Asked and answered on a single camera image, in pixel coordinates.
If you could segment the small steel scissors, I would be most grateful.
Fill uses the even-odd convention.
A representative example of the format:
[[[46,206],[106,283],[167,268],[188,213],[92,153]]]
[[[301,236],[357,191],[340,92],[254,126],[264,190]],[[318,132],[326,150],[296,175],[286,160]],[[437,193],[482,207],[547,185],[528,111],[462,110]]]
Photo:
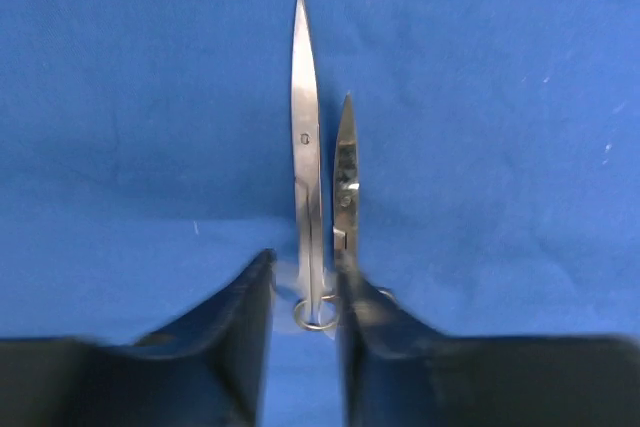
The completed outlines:
[[[340,309],[338,274],[345,270],[359,272],[359,161],[357,127],[353,98],[347,93],[336,136],[333,164],[333,251],[335,264],[334,305]]]

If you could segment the large steel scissors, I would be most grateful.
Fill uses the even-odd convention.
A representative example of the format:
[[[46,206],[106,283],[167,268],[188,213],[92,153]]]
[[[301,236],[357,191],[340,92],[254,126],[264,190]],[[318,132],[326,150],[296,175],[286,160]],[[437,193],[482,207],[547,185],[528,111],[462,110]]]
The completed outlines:
[[[337,317],[329,316],[327,307],[335,297],[325,268],[319,99],[305,0],[295,5],[290,85],[300,292],[293,317],[306,331],[327,332],[335,328]]]

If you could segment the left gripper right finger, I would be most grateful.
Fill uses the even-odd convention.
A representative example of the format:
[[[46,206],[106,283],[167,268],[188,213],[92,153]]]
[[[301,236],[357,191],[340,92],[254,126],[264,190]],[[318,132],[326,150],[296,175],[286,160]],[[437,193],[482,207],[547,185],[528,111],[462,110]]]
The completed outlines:
[[[453,336],[335,255],[350,426],[635,426],[639,345],[615,335]]]

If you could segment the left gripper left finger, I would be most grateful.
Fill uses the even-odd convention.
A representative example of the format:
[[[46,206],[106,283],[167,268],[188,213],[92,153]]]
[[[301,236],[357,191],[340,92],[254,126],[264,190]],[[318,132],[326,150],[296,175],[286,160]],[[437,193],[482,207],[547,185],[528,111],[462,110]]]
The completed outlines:
[[[1,342],[4,426],[255,426],[276,255],[133,344]]]

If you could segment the blue cloth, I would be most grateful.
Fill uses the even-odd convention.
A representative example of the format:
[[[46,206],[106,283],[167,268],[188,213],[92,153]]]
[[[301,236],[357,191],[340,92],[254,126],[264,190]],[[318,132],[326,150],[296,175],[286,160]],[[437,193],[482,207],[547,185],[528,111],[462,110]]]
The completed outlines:
[[[1,0],[1,333],[128,342],[276,250],[263,424],[338,426],[299,329],[296,0]],[[459,335],[639,333],[639,0],[306,0],[359,259]]]

